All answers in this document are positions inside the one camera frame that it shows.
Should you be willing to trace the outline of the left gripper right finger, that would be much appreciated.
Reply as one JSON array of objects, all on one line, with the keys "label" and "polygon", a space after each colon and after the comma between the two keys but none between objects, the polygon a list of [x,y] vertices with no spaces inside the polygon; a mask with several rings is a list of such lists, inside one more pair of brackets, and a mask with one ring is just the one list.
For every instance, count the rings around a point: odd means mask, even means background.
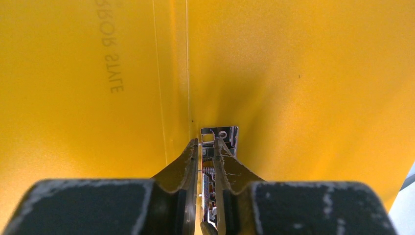
[{"label": "left gripper right finger", "polygon": [[374,191],[359,182],[264,181],[214,141],[220,235],[394,235]]}]

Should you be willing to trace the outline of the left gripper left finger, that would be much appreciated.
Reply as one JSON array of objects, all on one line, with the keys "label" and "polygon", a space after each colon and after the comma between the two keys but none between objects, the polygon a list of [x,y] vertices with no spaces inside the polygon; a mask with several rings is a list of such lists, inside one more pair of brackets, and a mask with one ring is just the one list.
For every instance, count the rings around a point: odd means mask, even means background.
[{"label": "left gripper left finger", "polygon": [[47,179],[22,197],[5,235],[192,235],[198,140],[148,179]]}]

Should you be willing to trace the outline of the metal folder clip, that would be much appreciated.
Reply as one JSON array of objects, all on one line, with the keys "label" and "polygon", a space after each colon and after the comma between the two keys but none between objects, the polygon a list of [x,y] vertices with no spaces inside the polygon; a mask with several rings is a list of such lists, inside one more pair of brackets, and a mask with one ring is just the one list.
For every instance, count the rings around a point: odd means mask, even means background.
[{"label": "metal folder clip", "polygon": [[216,203],[216,180],[214,168],[214,140],[222,139],[233,157],[236,156],[238,127],[208,127],[200,131],[202,148],[201,163],[201,187],[202,192],[202,222],[208,228],[217,230],[217,203]]}]

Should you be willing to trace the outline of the orange plastic folder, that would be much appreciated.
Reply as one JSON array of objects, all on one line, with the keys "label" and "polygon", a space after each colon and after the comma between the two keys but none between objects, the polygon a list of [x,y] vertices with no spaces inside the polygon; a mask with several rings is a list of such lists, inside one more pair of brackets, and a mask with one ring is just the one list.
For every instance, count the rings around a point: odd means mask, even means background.
[{"label": "orange plastic folder", "polygon": [[359,181],[389,209],[415,159],[412,0],[3,0],[0,225],[53,178],[149,178],[237,126],[268,181]]}]

